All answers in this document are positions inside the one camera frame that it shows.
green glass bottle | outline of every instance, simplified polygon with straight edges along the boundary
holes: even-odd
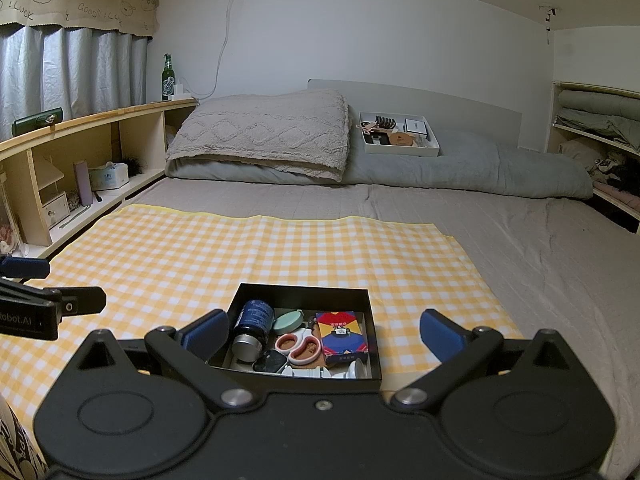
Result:
[[[171,54],[164,54],[164,70],[162,70],[162,101],[168,101],[174,94],[175,72],[171,65]]]

gingham cloth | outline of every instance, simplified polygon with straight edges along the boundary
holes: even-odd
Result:
[[[438,365],[418,333],[420,313],[520,337],[462,247],[433,224],[368,218],[226,218],[129,205],[69,244],[35,286],[98,285],[99,315],[63,319],[57,341],[2,336],[2,394],[28,430],[34,412],[89,331],[141,338],[227,309],[242,282],[366,288],[383,377]],[[340,310],[340,305],[327,309]]]

black box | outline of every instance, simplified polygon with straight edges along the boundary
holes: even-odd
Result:
[[[274,309],[336,312],[353,310],[366,332],[369,346],[370,378],[367,379],[311,379],[292,378],[273,374],[241,372],[228,368],[232,338],[209,360],[209,365],[223,371],[230,378],[256,393],[287,392],[374,392],[380,389],[382,371],[378,354],[376,328],[373,323],[369,293],[360,288],[324,288],[316,286],[263,285],[241,283],[229,306],[227,315],[231,329],[236,325],[244,304],[249,300],[263,300]]]

white tray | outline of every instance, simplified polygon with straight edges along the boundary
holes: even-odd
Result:
[[[427,146],[391,146],[386,144],[369,144],[364,140],[364,133],[362,134],[362,142],[364,142],[364,149],[367,153],[380,153],[386,155],[417,155],[417,156],[438,156],[440,153],[440,145],[438,139],[433,133],[433,130],[429,126],[427,119],[420,115],[402,115],[402,114],[382,114],[380,112],[360,113],[360,123],[363,122],[375,122],[376,115],[394,119],[396,121],[396,128],[400,131],[404,131],[404,120],[412,119],[414,121],[423,121],[427,125],[427,131],[429,132],[429,139],[426,141]]]

wall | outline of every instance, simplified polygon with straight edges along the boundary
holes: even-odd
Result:
[[[555,32],[554,79],[640,91],[640,27]]]
[[[149,101],[165,52],[191,89],[212,89],[227,1],[160,0]],[[521,112],[514,144],[542,150],[552,71],[542,25],[477,0],[235,0],[216,95],[295,91],[310,78],[431,90]]]

